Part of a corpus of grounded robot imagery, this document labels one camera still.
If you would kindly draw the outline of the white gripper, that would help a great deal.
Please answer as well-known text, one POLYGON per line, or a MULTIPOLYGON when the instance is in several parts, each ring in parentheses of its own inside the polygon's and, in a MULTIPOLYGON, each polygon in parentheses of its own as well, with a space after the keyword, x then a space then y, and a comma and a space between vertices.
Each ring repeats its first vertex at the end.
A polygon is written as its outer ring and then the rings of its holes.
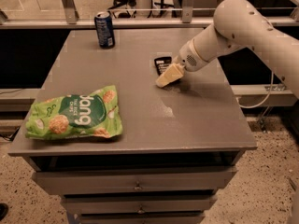
POLYGON ((195 72, 207 65, 197 53, 193 41, 188 41, 178 52, 174 58, 174 63, 171 63, 164 72, 156 79, 156 85, 160 88, 179 80, 184 76, 184 68, 188 72, 195 72))

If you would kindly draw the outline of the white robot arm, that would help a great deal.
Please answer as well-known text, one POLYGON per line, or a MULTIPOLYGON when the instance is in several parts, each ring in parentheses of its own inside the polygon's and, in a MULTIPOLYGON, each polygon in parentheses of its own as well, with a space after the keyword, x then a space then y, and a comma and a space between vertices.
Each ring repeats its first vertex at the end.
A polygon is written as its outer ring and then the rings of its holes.
MULTIPOLYGON (((298 40, 275 29, 247 0, 224 0, 213 22, 179 51, 176 63, 196 71, 221 55, 248 48, 292 93, 299 92, 298 40)), ((283 119, 251 123, 258 148, 240 160, 240 173, 219 192, 201 224, 298 224, 298 139, 283 119)))

